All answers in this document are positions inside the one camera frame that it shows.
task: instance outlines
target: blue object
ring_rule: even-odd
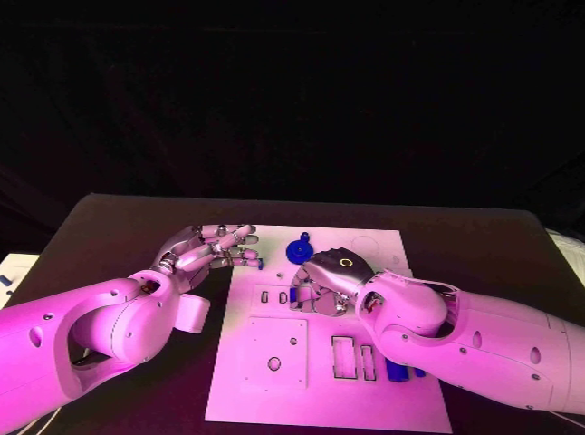
[[[2,276],[0,275],[0,283],[5,286],[10,287],[11,286],[11,281]]]
[[[308,242],[309,234],[302,232],[299,240],[289,242],[285,248],[285,256],[295,265],[302,265],[313,254],[312,245]]]
[[[409,379],[407,367],[404,365],[394,364],[387,358],[384,358],[384,360],[387,380],[390,382],[404,382]]]

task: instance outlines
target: black background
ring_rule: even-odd
[[[527,208],[585,239],[585,2],[0,2],[0,259],[89,192]]]

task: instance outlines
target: robotic hand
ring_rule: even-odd
[[[378,352],[446,383],[528,410],[585,414],[585,328],[450,285],[374,273],[344,248],[316,253],[292,287],[292,310],[354,308]]]
[[[172,328],[201,331],[208,302],[187,295],[208,269],[260,268],[254,227],[187,227],[149,269],[0,311],[0,433],[17,429],[155,356]],[[71,363],[69,336],[93,352]]]

